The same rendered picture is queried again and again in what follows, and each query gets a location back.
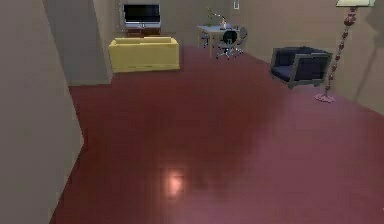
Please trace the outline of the yellow sofa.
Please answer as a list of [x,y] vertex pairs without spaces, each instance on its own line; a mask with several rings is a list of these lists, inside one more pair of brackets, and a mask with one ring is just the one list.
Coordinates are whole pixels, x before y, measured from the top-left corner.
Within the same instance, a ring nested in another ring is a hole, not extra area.
[[108,51],[114,73],[180,68],[179,44],[172,37],[115,38]]

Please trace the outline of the black office chair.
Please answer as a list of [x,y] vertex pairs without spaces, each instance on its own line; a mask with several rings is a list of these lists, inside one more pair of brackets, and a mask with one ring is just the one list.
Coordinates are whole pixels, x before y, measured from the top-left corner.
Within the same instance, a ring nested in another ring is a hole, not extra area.
[[219,59],[221,56],[226,56],[230,59],[236,46],[237,32],[233,30],[225,31],[222,40],[217,44],[219,52],[216,54],[216,58]]

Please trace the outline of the pale blue table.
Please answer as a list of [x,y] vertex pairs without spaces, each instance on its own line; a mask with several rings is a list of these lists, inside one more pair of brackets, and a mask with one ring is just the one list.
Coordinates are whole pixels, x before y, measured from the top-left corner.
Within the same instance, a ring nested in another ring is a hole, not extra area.
[[213,56],[214,37],[222,35],[226,32],[226,29],[222,29],[220,26],[197,26],[198,33],[207,33],[209,35],[209,56]]

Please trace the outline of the grey office chair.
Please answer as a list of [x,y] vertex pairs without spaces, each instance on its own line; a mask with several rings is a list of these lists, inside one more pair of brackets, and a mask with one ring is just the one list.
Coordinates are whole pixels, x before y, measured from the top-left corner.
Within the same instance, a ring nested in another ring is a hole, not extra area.
[[248,35],[247,28],[245,26],[241,27],[240,32],[239,32],[239,39],[237,41],[237,47],[235,48],[235,50],[238,54],[243,53],[242,46],[246,42],[247,35]]

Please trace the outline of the brown television stand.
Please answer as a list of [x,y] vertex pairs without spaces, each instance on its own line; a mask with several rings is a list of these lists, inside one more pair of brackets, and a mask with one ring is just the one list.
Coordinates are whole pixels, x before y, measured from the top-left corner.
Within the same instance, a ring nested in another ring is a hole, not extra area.
[[147,36],[159,36],[161,34],[160,28],[128,28],[128,37],[147,37]]

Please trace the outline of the green house plant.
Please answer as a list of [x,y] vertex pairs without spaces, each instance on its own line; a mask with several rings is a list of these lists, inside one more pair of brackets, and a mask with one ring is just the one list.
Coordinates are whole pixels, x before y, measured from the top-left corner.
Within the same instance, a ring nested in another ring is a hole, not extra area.
[[213,19],[215,17],[221,18],[220,14],[215,13],[211,7],[207,7],[207,22],[206,26],[211,26],[213,24]]

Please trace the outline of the black television set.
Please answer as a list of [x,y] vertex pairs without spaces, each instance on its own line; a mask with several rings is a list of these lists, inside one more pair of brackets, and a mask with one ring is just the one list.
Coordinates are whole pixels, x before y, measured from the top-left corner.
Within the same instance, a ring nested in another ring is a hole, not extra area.
[[159,4],[124,4],[123,18],[127,27],[160,27]]

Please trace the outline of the red beaded floor lamp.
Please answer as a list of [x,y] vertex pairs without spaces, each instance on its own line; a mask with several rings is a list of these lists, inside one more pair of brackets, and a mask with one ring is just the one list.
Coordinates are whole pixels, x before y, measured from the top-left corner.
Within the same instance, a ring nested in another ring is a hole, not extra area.
[[314,98],[320,102],[332,103],[335,101],[335,98],[329,95],[329,91],[331,89],[331,83],[334,80],[334,75],[338,68],[339,60],[341,59],[341,55],[343,49],[345,47],[346,39],[349,35],[350,28],[356,23],[356,15],[357,10],[361,7],[374,7],[376,0],[337,0],[335,6],[339,8],[347,8],[348,14],[345,17],[344,31],[341,35],[340,43],[336,48],[336,55],[332,60],[330,70],[327,73],[327,81],[324,87],[324,92],[321,94],[317,94]]

